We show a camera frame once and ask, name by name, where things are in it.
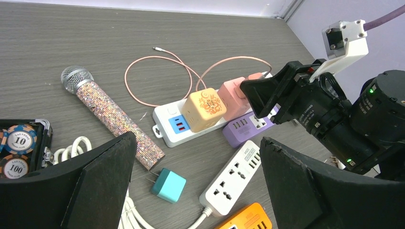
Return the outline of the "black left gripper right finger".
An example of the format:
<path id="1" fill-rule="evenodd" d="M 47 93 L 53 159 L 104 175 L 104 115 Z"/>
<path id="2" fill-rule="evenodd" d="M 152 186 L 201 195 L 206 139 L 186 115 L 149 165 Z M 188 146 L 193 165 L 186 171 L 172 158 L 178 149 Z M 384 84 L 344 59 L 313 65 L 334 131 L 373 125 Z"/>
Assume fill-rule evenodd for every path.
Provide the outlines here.
<path id="1" fill-rule="evenodd" d="M 404 228 L 404 182 L 338 169 L 270 137 L 259 153 L 280 229 Z"/>

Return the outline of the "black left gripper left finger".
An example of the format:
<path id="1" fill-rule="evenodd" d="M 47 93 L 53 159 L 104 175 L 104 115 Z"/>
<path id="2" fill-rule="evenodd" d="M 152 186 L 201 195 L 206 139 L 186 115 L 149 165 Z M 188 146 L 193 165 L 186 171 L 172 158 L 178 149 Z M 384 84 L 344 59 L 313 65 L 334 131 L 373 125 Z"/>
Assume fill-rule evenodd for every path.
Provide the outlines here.
<path id="1" fill-rule="evenodd" d="M 18 179 L 0 181 L 3 229 L 116 229 L 135 161 L 132 132 Z"/>

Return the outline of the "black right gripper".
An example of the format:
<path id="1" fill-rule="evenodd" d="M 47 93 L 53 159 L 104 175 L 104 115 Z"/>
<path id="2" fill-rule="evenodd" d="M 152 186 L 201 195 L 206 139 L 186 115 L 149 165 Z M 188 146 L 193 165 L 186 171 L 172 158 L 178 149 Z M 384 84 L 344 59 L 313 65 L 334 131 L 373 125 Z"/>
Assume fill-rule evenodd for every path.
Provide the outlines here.
<path id="1" fill-rule="evenodd" d="M 369 171 L 377 165 L 379 147 L 350 124 L 352 104 L 334 96 L 322 81 L 309 81 L 301 62 L 288 62 L 270 78 L 245 80 L 239 88 L 256 117 L 263 118 L 279 105 L 275 124 L 297 120 L 349 171 Z"/>

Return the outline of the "pink cube socket adapter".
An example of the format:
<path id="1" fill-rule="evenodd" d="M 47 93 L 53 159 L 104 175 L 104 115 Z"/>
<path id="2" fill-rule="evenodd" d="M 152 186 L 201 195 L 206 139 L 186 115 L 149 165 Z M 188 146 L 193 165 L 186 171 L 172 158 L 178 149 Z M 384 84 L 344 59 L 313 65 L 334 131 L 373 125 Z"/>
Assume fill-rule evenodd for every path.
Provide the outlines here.
<path id="1" fill-rule="evenodd" d="M 226 121 L 241 117 L 251 108 L 245 94 L 239 87 L 244 80 L 245 77 L 239 77 L 226 81 L 217 92 L 227 109 L 224 114 Z"/>

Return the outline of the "tan cube socket adapter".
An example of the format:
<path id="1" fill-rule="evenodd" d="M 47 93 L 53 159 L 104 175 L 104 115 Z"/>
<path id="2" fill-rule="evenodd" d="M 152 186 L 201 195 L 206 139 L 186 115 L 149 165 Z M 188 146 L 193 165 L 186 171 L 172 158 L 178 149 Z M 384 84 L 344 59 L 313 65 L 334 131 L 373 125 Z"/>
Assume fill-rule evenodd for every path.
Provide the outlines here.
<path id="1" fill-rule="evenodd" d="M 180 109 L 194 133 L 214 126 L 225 115 L 226 111 L 224 102 L 213 88 L 191 93 Z"/>

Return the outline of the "white plug adapter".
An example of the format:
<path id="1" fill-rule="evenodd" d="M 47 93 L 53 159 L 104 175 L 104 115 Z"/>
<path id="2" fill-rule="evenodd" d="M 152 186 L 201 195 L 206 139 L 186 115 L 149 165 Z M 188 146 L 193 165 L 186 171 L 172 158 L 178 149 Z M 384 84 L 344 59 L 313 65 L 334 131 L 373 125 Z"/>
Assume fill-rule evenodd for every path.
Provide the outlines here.
<path id="1" fill-rule="evenodd" d="M 335 156 L 331 156 L 331 163 L 339 169 L 344 170 L 346 166 Z"/>

